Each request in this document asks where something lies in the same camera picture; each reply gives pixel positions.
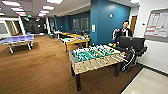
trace baseboard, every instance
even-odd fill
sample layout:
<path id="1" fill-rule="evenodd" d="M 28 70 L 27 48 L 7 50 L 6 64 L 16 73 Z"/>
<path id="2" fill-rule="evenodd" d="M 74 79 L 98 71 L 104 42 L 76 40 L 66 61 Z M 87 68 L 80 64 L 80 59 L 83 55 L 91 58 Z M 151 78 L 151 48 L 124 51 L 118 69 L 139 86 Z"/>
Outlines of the baseboard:
<path id="1" fill-rule="evenodd" d="M 140 65 L 140 66 L 142 66 L 143 68 L 147 68 L 147 69 L 149 69 L 149 70 L 152 70 L 152 71 L 154 71 L 154 72 L 157 72 L 157 73 L 159 73 L 159 74 L 161 74 L 161 75 L 164 75 L 164 76 L 168 77 L 168 74 L 165 73 L 165 72 L 159 71 L 159 70 L 157 70 L 157 69 L 148 67 L 148 66 L 143 65 L 143 64 L 140 64 L 140 63 L 137 63 L 137 64 Z"/>

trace computer monitor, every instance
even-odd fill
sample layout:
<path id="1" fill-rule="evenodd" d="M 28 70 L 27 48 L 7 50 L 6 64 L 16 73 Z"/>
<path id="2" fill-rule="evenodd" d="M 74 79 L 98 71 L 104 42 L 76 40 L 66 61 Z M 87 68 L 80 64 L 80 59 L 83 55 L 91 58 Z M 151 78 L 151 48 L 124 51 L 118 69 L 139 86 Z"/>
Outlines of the computer monitor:
<path id="1" fill-rule="evenodd" d="M 138 37 L 119 37 L 119 47 L 129 48 L 133 47 L 136 51 L 141 51 L 144 47 L 145 38 Z"/>

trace foosball table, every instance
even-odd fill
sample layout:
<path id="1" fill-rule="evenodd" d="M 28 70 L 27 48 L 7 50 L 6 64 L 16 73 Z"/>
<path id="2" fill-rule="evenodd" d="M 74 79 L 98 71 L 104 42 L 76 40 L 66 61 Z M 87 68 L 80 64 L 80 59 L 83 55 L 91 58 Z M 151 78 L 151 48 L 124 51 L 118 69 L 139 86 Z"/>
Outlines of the foosball table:
<path id="1" fill-rule="evenodd" d="M 80 74 L 97 70 L 99 68 L 116 64 L 114 75 L 119 76 L 120 66 L 125 57 L 121 53 L 107 45 L 82 48 L 69 51 L 72 76 L 76 76 L 77 91 L 81 90 Z"/>

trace foosball table leg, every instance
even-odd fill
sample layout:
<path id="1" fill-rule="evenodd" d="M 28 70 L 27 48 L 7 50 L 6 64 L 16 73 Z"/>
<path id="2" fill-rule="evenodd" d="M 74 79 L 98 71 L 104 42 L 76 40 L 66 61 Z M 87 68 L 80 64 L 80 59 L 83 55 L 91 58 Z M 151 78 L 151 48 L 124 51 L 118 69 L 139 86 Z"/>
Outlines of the foosball table leg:
<path id="1" fill-rule="evenodd" d="M 76 86 L 77 86 L 77 91 L 81 90 L 80 74 L 76 75 Z"/>
<path id="2" fill-rule="evenodd" d="M 72 74 L 72 76 L 75 75 L 75 72 L 74 72 L 74 70 L 73 70 L 73 68 L 72 68 L 72 65 L 71 65 L 71 74 Z"/>
<path id="3" fill-rule="evenodd" d="M 114 76 L 116 77 L 119 76 L 120 67 L 121 67 L 121 62 L 117 63 L 117 65 L 115 66 Z"/>

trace blue wall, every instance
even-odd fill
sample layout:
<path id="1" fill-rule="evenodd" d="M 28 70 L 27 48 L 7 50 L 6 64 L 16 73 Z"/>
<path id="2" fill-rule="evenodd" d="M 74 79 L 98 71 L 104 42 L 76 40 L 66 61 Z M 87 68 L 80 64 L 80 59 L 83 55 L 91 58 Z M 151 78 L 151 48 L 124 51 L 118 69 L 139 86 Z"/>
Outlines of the blue wall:
<path id="1" fill-rule="evenodd" d="M 65 17 L 56 17 L 56 30 L 64 31 L 65 30 Z"/>
<path id="2" fill-rule="evenodd" d="M 81 27 L 81 19 L 82 18 L 89 18 L 89 20 L 90 20 L 90 11 L 82 12 L 82 13 L 75 14 L 75 15 L 67 15 L 67 16 L 63 16 L 63 17 L 54 16 L 54 17 L 55 17 L 55 22 L 56 22 L 56 30 L 67 31 L 67 30 L 73 30 L 73 19 L 79 19 L 79 26 L 80 27 Z"/>
<path id="3" fill-rule="evenodd" d="M 71 28 L 70 29 L 74 30 L 73 29 L 73 19 L 79 19 L 79 28 L 81 28 L 81 19 L 82 18 L 89 18 L 89 20 L 90 20 L 90 11 L 86 11 L 86 12 L 82 12 L 82 13 L 79 13 L 79 14 L 71 15 L 71 20 L 70 20 Z"/>
<path id="4" fill-rule="evenodd" d="M 96 32 L 91 31 L 91 43 L 108 44 L 112 42 L 112 33 L 122 28 L 122 22 L 129 19 L 131 8 L 109 0 L 91 0 L 91 24 L 96 25 Z"/>

